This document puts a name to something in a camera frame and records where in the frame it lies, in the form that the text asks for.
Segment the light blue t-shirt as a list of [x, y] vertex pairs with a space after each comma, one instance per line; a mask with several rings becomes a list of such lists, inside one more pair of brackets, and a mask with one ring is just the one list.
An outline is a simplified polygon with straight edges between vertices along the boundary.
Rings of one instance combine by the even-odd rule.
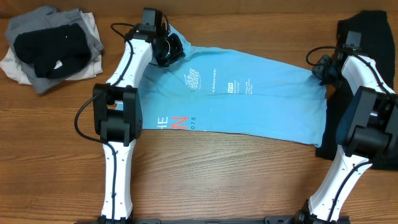
[[139, 83], [145, 129], [237, 133], [322, 144], [326, 89], [311, 71], [182, 39], [184, 58]]

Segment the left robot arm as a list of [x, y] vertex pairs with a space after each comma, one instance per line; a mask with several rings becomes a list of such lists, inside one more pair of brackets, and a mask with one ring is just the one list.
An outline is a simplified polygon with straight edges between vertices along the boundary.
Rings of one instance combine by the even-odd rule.
[[155, 60], [168, 67], [184, 56], [179, 37], [170, 32], [162, 11], [145, 8], [142, 21], [123, 35], [121, 61], [105, 84], [93, 89], [95, 131], [106, 157], [105, 197], [98, 223], [130, 223], [132, 154], [142, 126], [138, 86]]

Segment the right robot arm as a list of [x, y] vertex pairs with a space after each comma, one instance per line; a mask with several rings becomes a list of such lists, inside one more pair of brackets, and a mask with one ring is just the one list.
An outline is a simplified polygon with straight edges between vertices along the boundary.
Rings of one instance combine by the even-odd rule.
[[359, 178], [397, 152], [397, 95], [363, 53], [361, 33], [338, 37], [332, 56], [313, 64], [321, 85], [347, 82], [352, 100], [335, 132], [336, 155], [321, 186], [288, 223], [348, 223], [340, 212]]

